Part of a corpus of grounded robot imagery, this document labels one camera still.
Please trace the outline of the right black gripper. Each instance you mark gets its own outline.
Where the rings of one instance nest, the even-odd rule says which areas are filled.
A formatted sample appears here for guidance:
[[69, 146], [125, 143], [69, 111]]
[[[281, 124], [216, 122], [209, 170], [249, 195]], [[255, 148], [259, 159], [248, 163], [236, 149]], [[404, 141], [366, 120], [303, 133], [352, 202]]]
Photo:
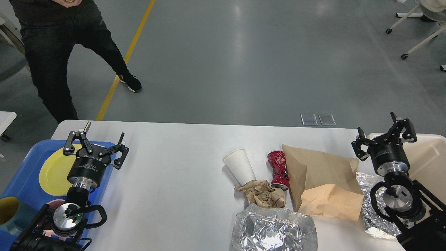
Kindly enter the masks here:
[[[409, 119], [397, 117], [394, 112], [391, 112], [390, 115], [393, 124], [383, 135], [384, 144], [375, 145], [375, 141], [367, 138], [361, 127], [357, 128], [358, 136], [351, 143], [358, 159], [365, 161], [369, 156], [371, 157], [375, 173], [380, 176], [394, 172], [407, 173], [410, 164], [403, 149], [403, 143], [417, 141], [414, 125]], [[362, 150], [363, 145], [369, 146], [369, 153]]]

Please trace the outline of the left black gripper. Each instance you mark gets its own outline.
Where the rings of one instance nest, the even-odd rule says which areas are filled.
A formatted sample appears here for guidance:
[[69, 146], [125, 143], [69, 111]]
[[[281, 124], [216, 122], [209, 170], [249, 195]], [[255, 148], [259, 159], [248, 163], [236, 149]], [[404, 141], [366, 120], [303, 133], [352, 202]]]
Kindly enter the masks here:
[[[83, 148], [76, 152], [76, 159], [68, 173], [67, 180], [73, 185], [82, 183], [89, 186], [88, 189], [95, 189], [100, 186], [108, 165], [115, 167], [117, 170], [121, 169], [129, 148], [123, 141], [125, 133], [121, 133], [116, 145], [102, 151], [93, 151], [91, 143], [86, 137], [90, 126], [91, 122], [88, 121], [83, 130], [69, 133], [63, 148], [63, 154], [65, 156], [75, 155], [73, 141], [79, 140]], [[121, 156], [112, 162], [110, 156], [118, 152], [121, 153]]]

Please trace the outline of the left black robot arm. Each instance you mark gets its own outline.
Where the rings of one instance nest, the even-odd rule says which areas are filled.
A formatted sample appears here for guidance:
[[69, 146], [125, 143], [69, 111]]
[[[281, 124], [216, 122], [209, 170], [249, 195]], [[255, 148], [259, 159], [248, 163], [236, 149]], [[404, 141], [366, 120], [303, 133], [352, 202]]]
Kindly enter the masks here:
[[87, 122], [83, 130], [70, 132], [62, 149], [65, 156], [75, 158], [67, 174], [71, 185], [64, 203], [55, 209], [44, 204], [20, 232], [11, 251], [84, 251], [91, 243], [87, 238], [87, 244], [79, 244], [84, 230], [107, 221], [104, 207], [93, 205], [89, 196], [100, 187], [108, 166], [121, 169], [129, 148], [124, 133], [109, 148], [90, 143], [86, 136], [90, 125]]

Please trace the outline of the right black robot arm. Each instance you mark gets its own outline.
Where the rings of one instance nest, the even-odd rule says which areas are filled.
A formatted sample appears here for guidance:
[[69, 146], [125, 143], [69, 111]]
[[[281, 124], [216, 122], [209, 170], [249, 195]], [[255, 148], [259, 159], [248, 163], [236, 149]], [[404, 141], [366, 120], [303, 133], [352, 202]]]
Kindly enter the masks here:
[[371, 188], [371, 206], [378, 216], [397, 226], [397, 240], [405, 250], [445, 250], [445, 204], [408, 173], [403, 143], [417, 141], [414, 126], [409, 119], [390, 115], [393, 124], [387, 133], [368, 139], [358, 128], [352, 142], [357, 158], [371, 157], [375, 173], [384, 178]]

